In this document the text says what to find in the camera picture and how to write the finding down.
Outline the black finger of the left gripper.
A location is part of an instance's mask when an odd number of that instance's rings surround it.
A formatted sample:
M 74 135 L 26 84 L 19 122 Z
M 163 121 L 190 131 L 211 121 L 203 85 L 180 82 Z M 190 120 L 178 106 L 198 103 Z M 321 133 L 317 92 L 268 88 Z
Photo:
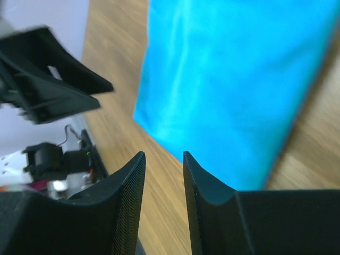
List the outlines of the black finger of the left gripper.
M 47 73 L 49 66 L 55 67 L 63 82 L 88 95 L 113 92 L 113 85 L 74 58 L 48 27 L 21 32 L 16 35 L 21 55 L 28 65 Z
M 47 73 L 28 65 L 20 54 L 1 53 L 1 102 L 23 110 L 35 124 L 47 124 L 100 108 L 99 101 L 63 82 L 58 70 Z

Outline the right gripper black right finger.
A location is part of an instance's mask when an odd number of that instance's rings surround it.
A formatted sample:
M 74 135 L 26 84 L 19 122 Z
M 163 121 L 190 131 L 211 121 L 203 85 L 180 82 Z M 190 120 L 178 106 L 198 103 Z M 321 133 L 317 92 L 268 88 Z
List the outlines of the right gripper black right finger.
M 189 152 L 183 177 L 193 254 L 339 254 L 339 191 L 236 191 Z

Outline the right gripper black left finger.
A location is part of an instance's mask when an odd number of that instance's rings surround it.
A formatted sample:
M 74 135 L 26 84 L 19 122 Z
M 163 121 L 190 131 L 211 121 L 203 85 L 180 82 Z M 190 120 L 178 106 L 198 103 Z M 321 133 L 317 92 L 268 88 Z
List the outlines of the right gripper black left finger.
M 138 239 L 146 156 L 69 199 L 1 193 L 1 254 L 144 254 Z

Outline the teal t-shirt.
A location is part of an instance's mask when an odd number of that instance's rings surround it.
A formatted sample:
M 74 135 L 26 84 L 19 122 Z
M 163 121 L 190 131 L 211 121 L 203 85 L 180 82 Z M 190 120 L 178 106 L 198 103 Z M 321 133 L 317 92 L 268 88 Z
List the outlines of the teal t-shirt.
M 265 186 L 339 1 L 150 1 L 134 120 L 236 190 Z

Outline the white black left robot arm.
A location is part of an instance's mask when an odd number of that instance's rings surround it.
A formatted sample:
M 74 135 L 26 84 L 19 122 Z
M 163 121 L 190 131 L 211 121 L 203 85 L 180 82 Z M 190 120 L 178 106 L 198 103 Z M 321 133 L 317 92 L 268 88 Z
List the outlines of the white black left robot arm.
M 22 109 L 22 116 L 37 125 L 99 109 L 95 95 L 113 91 L 46 26 L 1 38 L 1 103 Z M 22 154 L 22 183 L 64 180 L 87 171 L 91 161 L 86 150 L 63 152 L 49 142 L 29 146 Z

